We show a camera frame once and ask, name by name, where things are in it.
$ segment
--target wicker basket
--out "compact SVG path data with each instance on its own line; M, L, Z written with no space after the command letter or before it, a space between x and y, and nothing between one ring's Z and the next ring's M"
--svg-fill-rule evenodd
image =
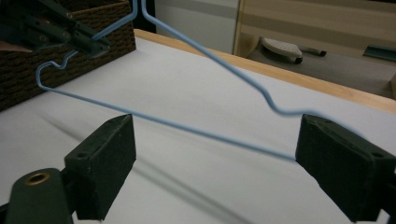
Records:
M75 11L74 18L100 31L131 11L127 1L106 1L106 4L108 5ZM69 60L65 70L47 67L42 72L43 84L57 87L136 49L134 27L131 22L111 33L107 38L111 44L108 53L95 59L79 53ZM0 51L0 111L43 92L35 84L35 70L40 64L50 60L60 63L70 50L68 47L62 47L44 49L35 53Z

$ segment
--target table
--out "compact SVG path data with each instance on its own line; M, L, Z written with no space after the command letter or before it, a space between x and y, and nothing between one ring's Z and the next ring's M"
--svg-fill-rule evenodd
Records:
M299 118L274 114L257 92L180 42L142 31L136 36L136 51L60 89L294 153ZM390 101L220 55L265 85L280 105L331 114L396 154ZM0 113L0 203L20 176L62 169L71 149L119 114L51 92ZM104 223L350 223L296 163L143 119L134 118L134 129L137 161ZM379 223L385 220L382 215Z

